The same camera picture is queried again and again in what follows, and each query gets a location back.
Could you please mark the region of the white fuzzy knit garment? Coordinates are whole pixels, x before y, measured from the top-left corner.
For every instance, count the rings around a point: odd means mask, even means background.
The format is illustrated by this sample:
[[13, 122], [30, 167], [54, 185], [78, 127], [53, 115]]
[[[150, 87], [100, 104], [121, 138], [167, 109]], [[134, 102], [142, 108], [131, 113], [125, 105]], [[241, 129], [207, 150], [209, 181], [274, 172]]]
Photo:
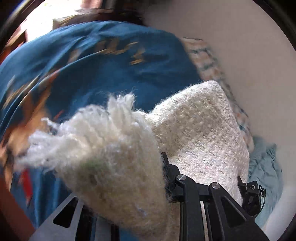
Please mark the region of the white fuzzy knit garment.
[[220, 183], [238, 202], [249, 152], [230, 103], [215, 81], [192, 85], [150, 113], [133, 107], [134, 95], [111, 96], [107, 106], [81, 108], [36, 131], [16, 169], [55, 170], [93, 211], [140, 240], [176, 240], [177, 206], [169, 204], [161, 153], [201, 184]]

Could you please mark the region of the light blue crumpled blanket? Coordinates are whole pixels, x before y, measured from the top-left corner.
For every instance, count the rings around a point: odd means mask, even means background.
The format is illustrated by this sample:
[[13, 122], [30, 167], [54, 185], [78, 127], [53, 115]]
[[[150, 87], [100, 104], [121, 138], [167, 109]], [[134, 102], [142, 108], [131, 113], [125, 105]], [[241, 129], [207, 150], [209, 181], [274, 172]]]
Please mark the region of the light blue crumpled blanket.
[[256, 217], [259, 227], [264, 227], [283, 192], [283, 173], [276, 158], [277, 145], [262, 137], [253, 137], [254, 150], [250, 153], [248, 182], [257, 181], [266, 190], [265, 205]]

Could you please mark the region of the plaid checkered bed sheet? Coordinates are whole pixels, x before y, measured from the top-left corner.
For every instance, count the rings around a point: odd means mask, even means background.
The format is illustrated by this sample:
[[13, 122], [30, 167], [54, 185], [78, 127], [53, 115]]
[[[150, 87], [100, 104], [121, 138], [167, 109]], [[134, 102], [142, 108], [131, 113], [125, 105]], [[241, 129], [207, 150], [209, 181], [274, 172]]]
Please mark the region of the plaid checkered bed sheet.
[[226, 76], [221, 68], [218, 59], [214, 55], [210, 45], [202, 39], [181, 38], [180, 39], [197, 68], [197, 72], [203, 81], [214, 80], [223, 89], [230, 106], [233, 110], [235, 119], [240, 128], [241, 135], [248, 151], [254, 151], [254, 142], [250, 130], [250, 120], [247, 113], [236, 101], [230, 85], [227, 83]]

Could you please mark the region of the blue striped bedspread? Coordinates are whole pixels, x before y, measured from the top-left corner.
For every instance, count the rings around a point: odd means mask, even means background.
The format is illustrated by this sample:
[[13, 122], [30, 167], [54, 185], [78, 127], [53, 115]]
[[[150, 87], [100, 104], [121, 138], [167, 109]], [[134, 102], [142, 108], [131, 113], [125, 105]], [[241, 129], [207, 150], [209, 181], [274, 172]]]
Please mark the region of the blue striped bedspread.
[[109, 93], [133, 92], [145, 111], [201, 83], [173, 34], [124, 22], [89, 22], [56, 29], [14, 51], [1, 64], [1, 137], [23, 122], [21, 101], [36, 102], [52, 84], [50, 116], [66, 121], [79, 108], [105, 104]]

